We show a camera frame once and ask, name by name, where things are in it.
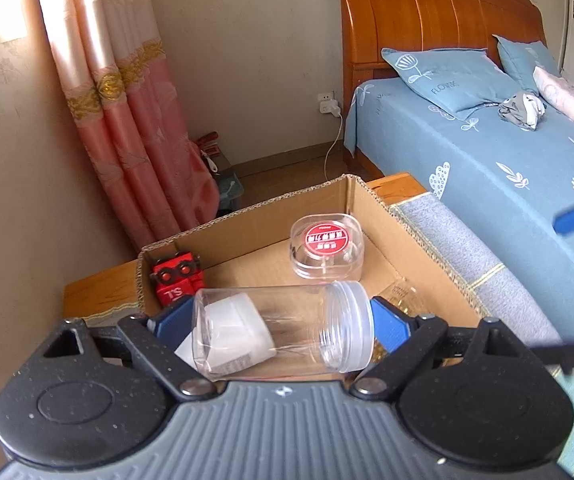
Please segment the pink curtain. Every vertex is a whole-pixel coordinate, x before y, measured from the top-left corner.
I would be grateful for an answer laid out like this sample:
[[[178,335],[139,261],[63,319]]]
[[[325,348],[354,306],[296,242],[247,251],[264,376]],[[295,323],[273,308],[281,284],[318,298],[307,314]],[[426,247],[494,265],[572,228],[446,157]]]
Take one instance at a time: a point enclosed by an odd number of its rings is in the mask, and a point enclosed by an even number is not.
[[[151,0],[40,0],[66,105],[142,248],[216,216],[220,193],[180,108]]]

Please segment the white plastic bottle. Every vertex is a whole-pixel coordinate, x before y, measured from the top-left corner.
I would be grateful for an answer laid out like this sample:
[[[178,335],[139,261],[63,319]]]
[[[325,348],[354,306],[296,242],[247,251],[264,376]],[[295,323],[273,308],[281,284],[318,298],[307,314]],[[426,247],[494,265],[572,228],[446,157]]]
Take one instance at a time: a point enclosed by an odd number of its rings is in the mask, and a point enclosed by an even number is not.
[[[194,325],[174,351],[204,377],[221,379],[277,356],[267,324],[246,292],[195,299]]]

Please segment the white pink pillow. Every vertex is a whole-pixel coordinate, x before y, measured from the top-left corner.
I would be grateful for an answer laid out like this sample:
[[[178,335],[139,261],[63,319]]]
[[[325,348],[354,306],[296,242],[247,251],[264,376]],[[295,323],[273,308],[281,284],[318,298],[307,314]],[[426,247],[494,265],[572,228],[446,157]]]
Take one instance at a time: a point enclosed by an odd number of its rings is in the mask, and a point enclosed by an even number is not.
[[[574,122],[574,87],[572,84],[562,77],[554,76],[541,66],[535,66],[533,79],[538,92],[547,103]]]

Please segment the floor storage bin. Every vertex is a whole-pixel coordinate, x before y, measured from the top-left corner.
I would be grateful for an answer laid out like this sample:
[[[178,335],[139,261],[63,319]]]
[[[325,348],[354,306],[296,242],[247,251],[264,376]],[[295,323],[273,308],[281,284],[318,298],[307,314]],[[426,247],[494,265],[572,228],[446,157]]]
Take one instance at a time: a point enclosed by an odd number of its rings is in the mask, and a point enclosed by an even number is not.
[[[195,140],[203,162],[212,174],[220,193],[217,215],[219,217],[241,208],[244,186],[240,182],[234,167],[218,144],[220,136],[216,131],[200,136]]]

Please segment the wooden bed headboard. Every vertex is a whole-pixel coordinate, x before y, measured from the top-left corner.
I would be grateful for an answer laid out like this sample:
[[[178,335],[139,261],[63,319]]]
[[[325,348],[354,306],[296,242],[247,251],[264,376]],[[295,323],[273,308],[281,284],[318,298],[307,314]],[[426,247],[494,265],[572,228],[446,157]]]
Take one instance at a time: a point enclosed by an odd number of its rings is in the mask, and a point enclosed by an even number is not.
[[[383,48],[483,49],[498,64],[498,36],[547,42],[541,12],[530,0],[340,0],[340,6],[346,110],[360,84],[396,76]]]

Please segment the blue pillow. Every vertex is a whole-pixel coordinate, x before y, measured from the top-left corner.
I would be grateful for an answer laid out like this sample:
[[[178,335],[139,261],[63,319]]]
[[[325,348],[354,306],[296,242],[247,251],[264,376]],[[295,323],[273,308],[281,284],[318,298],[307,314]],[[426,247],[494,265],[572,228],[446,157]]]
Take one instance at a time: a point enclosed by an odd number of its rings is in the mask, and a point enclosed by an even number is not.
[[[497,35],[495,39],[504,72],[515,79],[524,91],[538,92],[533,78],[536,66],[547,73],[560,75],[557,62],[541,41],[517,42]]]
[[[485,49],[401,51],[382,48],[381,57],[407,87],[458,119],[485,105],[497,105],[521,91]]]

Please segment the red toy car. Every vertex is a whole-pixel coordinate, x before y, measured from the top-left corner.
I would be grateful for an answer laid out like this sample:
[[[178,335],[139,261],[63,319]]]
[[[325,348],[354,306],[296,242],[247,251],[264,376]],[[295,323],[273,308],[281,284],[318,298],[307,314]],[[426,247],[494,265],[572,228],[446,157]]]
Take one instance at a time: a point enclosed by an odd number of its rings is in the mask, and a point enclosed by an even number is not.
[[[195,296],[204,287],[200,259],[192,252],[176,252],[172,258],[153,263],[150,281],[162,308],[187,296]]]

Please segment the large clear plastic jar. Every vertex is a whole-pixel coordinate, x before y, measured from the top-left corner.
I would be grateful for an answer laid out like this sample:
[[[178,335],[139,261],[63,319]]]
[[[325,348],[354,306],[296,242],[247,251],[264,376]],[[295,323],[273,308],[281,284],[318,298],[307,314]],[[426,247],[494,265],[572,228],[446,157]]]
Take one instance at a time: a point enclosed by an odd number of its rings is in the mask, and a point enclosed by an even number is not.
[[[359,282],[205,288],[200,292],[212,301],[246,292],[277,347],[273,359],[215,380],[343,375],[362,370],[372,359],[374,318],[366,289]]]

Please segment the crumpled grey cloth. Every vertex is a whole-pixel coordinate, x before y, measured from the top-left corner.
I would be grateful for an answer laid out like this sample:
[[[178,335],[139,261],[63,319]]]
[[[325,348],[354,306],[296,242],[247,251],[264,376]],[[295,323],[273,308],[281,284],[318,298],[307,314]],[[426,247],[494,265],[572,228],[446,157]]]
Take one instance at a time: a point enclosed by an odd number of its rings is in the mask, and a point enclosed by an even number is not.
[[[534,131],[546,112],[543,101],[531,92],[520,91],[500,103],[498,116],[522,130]]]

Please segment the white wall socket charger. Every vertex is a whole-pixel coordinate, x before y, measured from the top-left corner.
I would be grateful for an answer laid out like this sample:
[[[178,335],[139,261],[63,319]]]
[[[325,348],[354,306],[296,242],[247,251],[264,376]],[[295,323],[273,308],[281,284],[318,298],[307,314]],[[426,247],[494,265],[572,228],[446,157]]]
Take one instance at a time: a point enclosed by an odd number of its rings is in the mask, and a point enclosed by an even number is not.
[[[334,92],[322,92],[317,95],[318,111],[322,115],[332,115],[335,118],[342,116],[341,106],[334,98]]]

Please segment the blue pillow near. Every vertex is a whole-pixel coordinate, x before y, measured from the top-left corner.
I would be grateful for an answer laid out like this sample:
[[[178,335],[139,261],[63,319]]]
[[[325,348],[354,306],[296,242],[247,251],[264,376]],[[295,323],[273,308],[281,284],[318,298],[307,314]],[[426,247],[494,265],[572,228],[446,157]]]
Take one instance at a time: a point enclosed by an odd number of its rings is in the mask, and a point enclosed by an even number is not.
[[[497,105],[521,91],[485,49],[401,51],[382,48],[381,57],[407,87],[458,119],[485,105]]]

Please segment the grey green checked blanket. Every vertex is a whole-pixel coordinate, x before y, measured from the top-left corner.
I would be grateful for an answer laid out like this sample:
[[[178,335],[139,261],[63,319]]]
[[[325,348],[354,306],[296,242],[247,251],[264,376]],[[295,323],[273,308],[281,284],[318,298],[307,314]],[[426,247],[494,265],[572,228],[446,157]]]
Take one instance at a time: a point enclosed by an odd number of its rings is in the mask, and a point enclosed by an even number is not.
[[[454,278],[455,284],[470,300],[472,312],[498,314],[514,324],[524,318],[534,325],[528,330],[530,341],[552,340],[554,329],[518,278],[433,194],[424,192],[387,207],[409,227],[416,242],[431,252],[443,271]],[[84,320],[90,326],[108,326],[122,316],[138,311],[136,301],[86,316]],[[570,394],[574,405],[574,375],[565,375],[561,367],[554,367],[552,376]],[[572,469],[574,477],[574,427],[561,463]]]

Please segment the blue pillow far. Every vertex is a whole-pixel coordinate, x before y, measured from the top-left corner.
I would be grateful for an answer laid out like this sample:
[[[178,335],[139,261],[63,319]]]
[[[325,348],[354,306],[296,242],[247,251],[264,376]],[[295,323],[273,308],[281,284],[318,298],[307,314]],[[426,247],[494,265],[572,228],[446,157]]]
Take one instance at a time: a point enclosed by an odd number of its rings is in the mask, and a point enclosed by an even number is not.
[[[517,42],[497,35],[495,39],[504,72],[515,79],[524,91],[538,92],[533,78],[536,66],[547,73],[560,75],[557,62],[541,41]]]

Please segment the clear jar red label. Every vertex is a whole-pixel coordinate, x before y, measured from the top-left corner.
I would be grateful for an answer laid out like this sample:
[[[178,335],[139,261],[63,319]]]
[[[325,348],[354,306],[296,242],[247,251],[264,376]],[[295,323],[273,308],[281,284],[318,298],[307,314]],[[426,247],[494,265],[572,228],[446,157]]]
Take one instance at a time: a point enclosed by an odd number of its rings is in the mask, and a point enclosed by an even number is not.
[[[359,281],[365,257],[360,222],[350,214],[304,216],[291,227],[289,257],[304,280]]]

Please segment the clear bottle yellow capsules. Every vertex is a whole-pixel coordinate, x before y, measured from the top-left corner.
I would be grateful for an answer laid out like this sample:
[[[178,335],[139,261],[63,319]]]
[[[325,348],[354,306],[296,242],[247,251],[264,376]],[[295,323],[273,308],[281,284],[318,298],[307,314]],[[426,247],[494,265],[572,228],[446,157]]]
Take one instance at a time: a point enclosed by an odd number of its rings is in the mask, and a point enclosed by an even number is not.
[[[401,278],[370,300],[375,338],[372,364],[400,348],[416,330],[415,316],[424,312],[424,302],[417,289]]]

